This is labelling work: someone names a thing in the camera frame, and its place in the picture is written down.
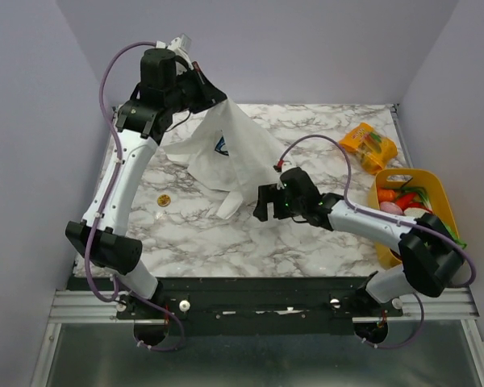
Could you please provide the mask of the white t-shirt with flower print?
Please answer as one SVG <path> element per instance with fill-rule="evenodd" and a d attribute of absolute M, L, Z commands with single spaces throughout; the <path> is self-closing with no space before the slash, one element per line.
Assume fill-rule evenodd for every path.
<path fill-rule="evenodd" d="M 208 189 L 227 192 L 216 215 L 228 219 L 257 200 L 259 186 L 277 182 L 273 167 L 285 146 L 229 98 L 207 111 L 189 139 L 163 150 Z"/>

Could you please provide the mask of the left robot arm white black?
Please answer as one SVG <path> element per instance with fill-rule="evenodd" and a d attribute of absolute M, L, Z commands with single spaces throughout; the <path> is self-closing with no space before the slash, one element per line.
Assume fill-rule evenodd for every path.
<path fill-rule="evenodd" d="M 131 205 L 148 162 L 161 144 L 173 116 L 182 111 L 197 114 L 225 101 L 198 64 L 182 48 L 145 43 L 140 80 L 130 98 L 108 119 L 114 152 L 93 201 L 79 222 L 68 222 L 65 235 L 90 267 L 106 269 L 114 285 L 138 296 L 136 310 L 155 318 L 163 300 L 161 285 L 141 260 L 143 245 L 127 237 Z"/>

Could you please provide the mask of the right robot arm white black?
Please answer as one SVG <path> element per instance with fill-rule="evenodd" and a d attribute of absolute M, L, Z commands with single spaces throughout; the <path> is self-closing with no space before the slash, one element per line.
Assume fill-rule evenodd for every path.
<path fill-rule="evenodd" d="M 355 306 L 366 316 L 406 294 L 439 297 L 465 263 L 464 251 L 434 214 L 412 218 L 356 206 L 342 195 L 320 193 L 299 167 L 259 186 L 253 215 L 261 222 L 301 217 L 313 227 L 359 235 L 399 254 L 399 265 L 370 275 L 358 290 Z"/>

